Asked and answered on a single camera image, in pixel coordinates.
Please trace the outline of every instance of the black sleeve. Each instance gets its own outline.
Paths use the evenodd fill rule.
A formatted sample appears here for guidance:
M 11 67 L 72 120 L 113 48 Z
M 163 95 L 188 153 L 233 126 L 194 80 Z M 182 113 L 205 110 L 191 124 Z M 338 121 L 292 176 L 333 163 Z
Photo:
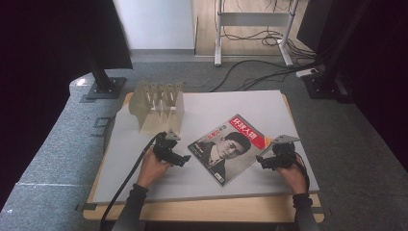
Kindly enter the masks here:
M 296 230 L 316 231 L 319 230 L 318 224 L 312 213 L 313 200 L 309 198 L 308 193 L 296 194 L 293 196 L 293 206 L 296 209 L 294 223 Z
M 134 184 L 130 190 L 129 197 L 126 199 L 126 205 L 117 219 L 113 231 L 137 230 L 141 207 L 144 205 L 144 199 L 147 197 L 148 189 Z

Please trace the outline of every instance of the white metal desk leg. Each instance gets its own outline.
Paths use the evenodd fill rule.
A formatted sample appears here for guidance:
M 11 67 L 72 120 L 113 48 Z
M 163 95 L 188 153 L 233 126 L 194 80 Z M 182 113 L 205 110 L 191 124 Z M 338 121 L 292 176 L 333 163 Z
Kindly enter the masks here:
M 216 66 L 221 66 L 221 15 L 222 15 L 222 0 L 218 0 L 216 53 L 214 54 Z
M 283 34 L 282 40 L 279 44 L 279 49 L 281 50 L 281 53 L 282 53 L 283 59 L 285 60 L 286 65 L 293 65 L 293 62 L 291 60 L 291 57 L 289 56 L 288 50 L 286 49 L 286 42 L 288 41 L 289 32 L 291 31 L 291 28 L 292 28 L 292 23 L 294 20 L 298 2 L 299 2 L 298 0 L 294 0 L 292 2 L 291 11 L 289 13 L 289 19 L 286 25 L 285 33 Z

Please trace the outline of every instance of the beige desktop organizer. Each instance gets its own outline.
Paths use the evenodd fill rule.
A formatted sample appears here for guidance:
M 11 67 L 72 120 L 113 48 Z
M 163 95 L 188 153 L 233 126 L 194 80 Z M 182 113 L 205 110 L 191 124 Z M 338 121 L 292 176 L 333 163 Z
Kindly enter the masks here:
M 129 112 L 138 118 L 142 134 L 155 136 L 173 131 L 180 135 L 184 115 L 182 84 L 140 82 L 129 101 Z

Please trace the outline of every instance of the wooden floor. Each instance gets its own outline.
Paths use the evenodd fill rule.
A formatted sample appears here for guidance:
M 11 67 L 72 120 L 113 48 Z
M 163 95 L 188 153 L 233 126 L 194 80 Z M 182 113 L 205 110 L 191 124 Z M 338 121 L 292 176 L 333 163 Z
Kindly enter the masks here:
M 197 56 L 214 56 L 215 42 L 217 36 L 217 0 L 192 0 L 193 16 L 196 25 L 196 43 L 195 55 Z M 296 39 L 297 31 L 306 10 L 308 0 L 299 0 L 296 13 L 289 35 L 296 47 L 307 49 L 300 41 Z M 248 13 L 281 13 L 289 10 L 290 0 L 225 0 L 224 12 L 248 12 Z M 252 37 L 258 33 L 265 32 L 267 29 L 284 33 L 284 28 L 277 27 L 224 27 L 222 30 L 222 56 L 263 56 L 277 55 L 281 53 L 279 48 L 275 46 L 263 45 L 261 38 L 264 38 L 267 33 L 262 33 L 257 40 L 240 39 L 231 40 L 229 38 Z

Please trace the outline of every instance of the magazine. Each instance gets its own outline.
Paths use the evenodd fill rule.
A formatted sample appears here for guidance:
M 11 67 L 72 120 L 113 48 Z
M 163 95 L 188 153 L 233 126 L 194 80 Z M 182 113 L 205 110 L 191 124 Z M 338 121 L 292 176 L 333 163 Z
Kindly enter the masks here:
M 236 114 L 188 146 L 211 175 L 224 187 L 263 155 L 270 144 L 242 116 Z

